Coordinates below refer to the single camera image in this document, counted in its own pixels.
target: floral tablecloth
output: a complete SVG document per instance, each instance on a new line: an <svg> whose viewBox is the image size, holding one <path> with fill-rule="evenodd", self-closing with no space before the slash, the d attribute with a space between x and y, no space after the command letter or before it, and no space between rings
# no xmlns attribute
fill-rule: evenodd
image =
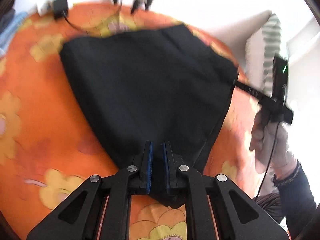
<svg viewBox="0 0 320 240"><path fill-rule="evenodd" d="M159 28L180 22L123 6L79 4L69 20L107 37L118 28ZM189 27L218 54L236 60L222 42ZM117 172L82 114L59 58L61 44L83 33L53 16L32 15L0 59L0 210L21 239L92 174ZM240 71L239 79L246 81ZM249 151L257 102L235 89L204 174L224 173L252 197L260 182ZM132 198L130 240L186 240L184 206L171 209L148 196Z"/></svg>

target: person's arm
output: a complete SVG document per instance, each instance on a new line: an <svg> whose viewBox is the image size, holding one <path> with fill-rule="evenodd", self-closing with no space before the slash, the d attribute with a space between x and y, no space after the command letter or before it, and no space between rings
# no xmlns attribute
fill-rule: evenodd
<svg viewBox="0 0 320 240"><path fill-rule="evenodd" d="M250 150L255 150L257 172L263 173L276 140L271 162L275 170L274 184L279 189L282 213L286 216L288 230L294 239L311 220L316 203L301 164L288 150L287 131L282 124L277 131L277 123L262 127L261 120L259 112L252 128Z"/></svg>

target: human hand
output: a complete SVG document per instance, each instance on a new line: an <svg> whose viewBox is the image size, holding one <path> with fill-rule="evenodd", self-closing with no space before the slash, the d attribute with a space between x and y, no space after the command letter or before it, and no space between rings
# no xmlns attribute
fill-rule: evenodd
<svg viewBox="0 0 320 240"><path fill-rule="evenodd" d="M249 148L251 151L255 150L256 171L258 173L266 171L273 143L276 139L271 166L275 170L277 179L285 179L297 166L297 160L288 151L288 132L282 124L279 124L276 135L278 123L269 122L266 126L263 126L262 119L263 113L260 111L254 119Z"/></svg>

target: triangular cutout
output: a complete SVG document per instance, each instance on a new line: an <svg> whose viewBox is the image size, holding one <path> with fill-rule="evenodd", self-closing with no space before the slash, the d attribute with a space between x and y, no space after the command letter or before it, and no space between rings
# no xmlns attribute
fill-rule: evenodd
<svg viewBox="0 0 320 240"><path fill-rule="evenodd" d="M229 195L241 224L246 224L259 217L259 214L235 190L230 190Z"/></svg>
<svg viewBox="0 0 320 240"><path fill-rule="evenodd" d="M72 225L79 217L81 208L88 192L81 192L61 213L58 218Z"/></svg>

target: black power adapter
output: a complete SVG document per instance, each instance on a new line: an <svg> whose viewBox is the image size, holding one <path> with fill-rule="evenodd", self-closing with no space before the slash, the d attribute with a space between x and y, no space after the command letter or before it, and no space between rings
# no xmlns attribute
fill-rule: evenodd
<svg viewBox="0 0 320 240"><path fill-rule="evenodd" d="M54 19L59 19L68 16L68 1L67 0L53 0L52 11Z"/></svg>

